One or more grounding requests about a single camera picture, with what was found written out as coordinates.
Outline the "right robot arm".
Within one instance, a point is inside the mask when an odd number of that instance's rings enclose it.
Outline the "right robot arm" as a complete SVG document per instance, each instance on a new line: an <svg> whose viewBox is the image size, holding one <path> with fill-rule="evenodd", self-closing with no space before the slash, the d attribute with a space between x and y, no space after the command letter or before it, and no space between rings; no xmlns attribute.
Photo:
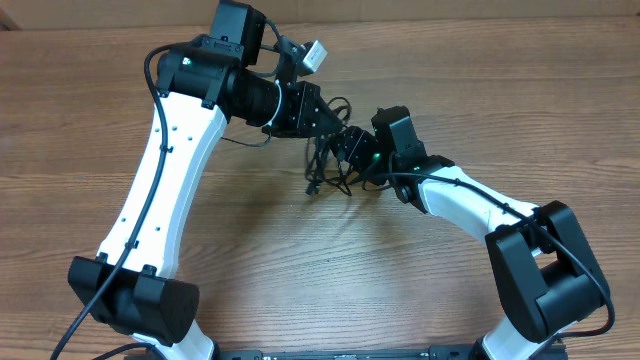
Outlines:
<svg viewBox="0 0 640 360"><path fill-rule="evenodd" d="M574 212L560 201L519 201L426 152L409 110L380 108L366 131L351 107L333 109L340 132L329 147L363 189L394 190L403 203L454 224L487 250L505 317L472 345L445 346L449 359L565 359L567 338L608 332L611 293Z"/></svg>

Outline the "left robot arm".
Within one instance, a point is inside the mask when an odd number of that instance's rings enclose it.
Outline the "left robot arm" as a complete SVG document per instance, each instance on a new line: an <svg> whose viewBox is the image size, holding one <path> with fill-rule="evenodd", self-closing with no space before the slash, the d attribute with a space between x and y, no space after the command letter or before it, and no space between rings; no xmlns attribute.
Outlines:
<svg viewBox="0 0 640 360"><path fill-rule="evenodd" d="M248 4L223 1L211 30L152 50L143 71L154 101L145 151L128 196L92 258L76 257L68 281L92 317L163 359L212 359L198 326L200 292L179 281L181 238L203 170L233 118L268 138L320 138L341 131L336 113L307 81L325 60L319 41L279 36L278 64L259 73L273 22Z"/></svg>

